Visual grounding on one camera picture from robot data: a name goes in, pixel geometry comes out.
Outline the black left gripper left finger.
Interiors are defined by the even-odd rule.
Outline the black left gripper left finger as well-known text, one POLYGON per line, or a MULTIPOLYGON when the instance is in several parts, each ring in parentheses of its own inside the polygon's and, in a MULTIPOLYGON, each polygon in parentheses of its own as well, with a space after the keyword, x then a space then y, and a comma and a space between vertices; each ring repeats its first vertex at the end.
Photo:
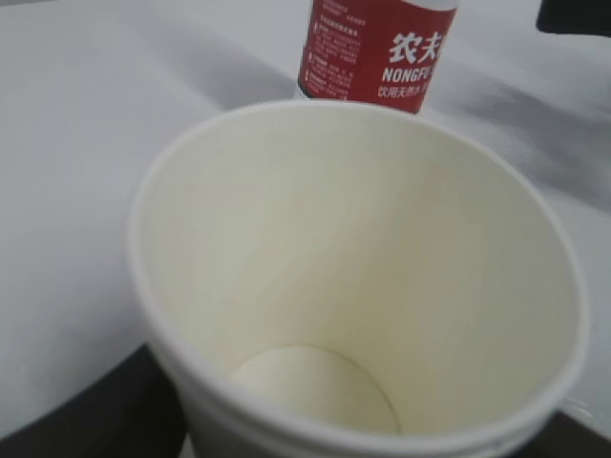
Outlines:
POLYGON ((145 346, 77 396, 1 440, 3 457, 178 457, 187 425, 145 346))

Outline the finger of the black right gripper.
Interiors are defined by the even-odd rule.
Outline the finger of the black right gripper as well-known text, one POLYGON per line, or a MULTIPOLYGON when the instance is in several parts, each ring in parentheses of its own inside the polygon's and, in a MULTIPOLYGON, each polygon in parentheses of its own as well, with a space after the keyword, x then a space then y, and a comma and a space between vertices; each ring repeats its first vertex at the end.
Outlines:
POLYGON ((610 0, 542 0, 537 29, 551 34, 609 36, 610 0))

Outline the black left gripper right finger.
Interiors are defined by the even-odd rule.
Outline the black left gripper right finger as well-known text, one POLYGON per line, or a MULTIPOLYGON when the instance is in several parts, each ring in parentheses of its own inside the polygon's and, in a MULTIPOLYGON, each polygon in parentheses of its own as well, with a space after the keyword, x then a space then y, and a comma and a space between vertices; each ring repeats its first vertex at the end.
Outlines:
POLYGON ((564 413, 538 436, 538 449, 552 458, 610 458, 610 441, 564 413))

